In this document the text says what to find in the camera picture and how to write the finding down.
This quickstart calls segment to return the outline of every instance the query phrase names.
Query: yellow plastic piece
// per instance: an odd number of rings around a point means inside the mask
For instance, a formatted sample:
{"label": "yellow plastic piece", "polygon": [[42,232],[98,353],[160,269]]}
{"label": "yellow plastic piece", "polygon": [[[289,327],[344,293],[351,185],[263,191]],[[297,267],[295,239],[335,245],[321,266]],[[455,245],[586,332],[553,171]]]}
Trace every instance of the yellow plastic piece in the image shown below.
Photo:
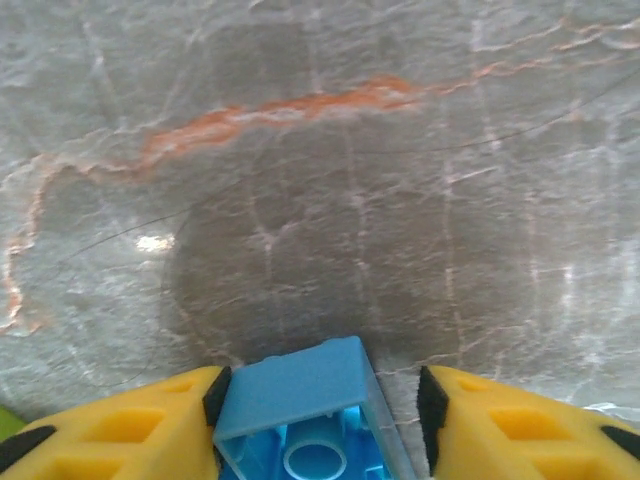
{"label": "yellow plastic piece", "polygon": [[216,480],[202,398],[221,372],[205,367],[42,418],[56,431],[2,480]]}
{"label": "yellow plastic piece", "polygon": [[600,430],[629,426],[452,368],[429,370],[449,396],[437,480],[640,480],[640,462]]}

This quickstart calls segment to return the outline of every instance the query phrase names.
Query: orange marble vein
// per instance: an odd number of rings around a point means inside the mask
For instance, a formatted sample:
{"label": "orange marble vein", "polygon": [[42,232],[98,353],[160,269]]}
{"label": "orange marble vein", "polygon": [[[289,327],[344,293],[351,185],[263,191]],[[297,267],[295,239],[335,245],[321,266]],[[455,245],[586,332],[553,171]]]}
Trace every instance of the orange marble vein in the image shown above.
{"label": "orange marble vein", "polygon": [[345,93],[318,93],[270,102],[255,110],[228,107],[148,138],[142,152],[141,167],[151,167],[161,157],[179,156],[195,148],[224,144],[250,126],[293,126],[340,108],[384,111],[410,106],[417,102],[416,94],[422,91],[423,88],[399,77],[378,76]]}

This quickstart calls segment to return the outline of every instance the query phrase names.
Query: rectangular hole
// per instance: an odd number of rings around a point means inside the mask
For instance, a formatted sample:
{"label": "rectangular hole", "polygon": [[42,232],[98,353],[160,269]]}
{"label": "rectangular hole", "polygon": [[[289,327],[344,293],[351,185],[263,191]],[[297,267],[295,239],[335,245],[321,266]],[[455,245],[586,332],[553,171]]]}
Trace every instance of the rectangular hole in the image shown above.
{"label": "rectangular hole", "polygon": [[122,464],[119,459],[57,458],[35,480],[111,480]]}
{"label": "rectangular hole", "polygon": [[532,408],[489,411],[500,430],[511,440],[566,440],[571,438],[549,415]]}
{"label": "rectangular hole", "polygon": [[164,418],[165,412],[150,408],[129,408],[104,418],[91,429],[88,442],[142,443]]}
{"label": "rectangular hole", "polygon": [[545,480],[613,480],[620,478],[610,465],[593,457],[550,456],[533,459]]}

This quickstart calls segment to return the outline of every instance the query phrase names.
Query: gray marble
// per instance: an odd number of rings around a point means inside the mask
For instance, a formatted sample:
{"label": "gray marble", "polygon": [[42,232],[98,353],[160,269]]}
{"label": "gray marble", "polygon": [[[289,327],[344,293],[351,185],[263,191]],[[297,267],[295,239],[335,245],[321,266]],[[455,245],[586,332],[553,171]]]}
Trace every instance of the gray marble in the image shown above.
{"label": "gray marble", "polygon": [[365,341],[640,423],[640,7],[4,0],[0,403]]}

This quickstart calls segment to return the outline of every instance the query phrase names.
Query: lego brick stud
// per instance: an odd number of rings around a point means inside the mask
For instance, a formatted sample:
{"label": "lego brick stud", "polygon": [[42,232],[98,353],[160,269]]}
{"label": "lego brick stud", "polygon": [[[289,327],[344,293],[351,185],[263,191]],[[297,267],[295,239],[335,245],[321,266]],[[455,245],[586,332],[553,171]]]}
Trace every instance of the lego brick stud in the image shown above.
{"label": "lego brick stud", "polygon": [[296,480],[335,480],[347,468],[342,416],[334,413],[289,425],[284,468]]}

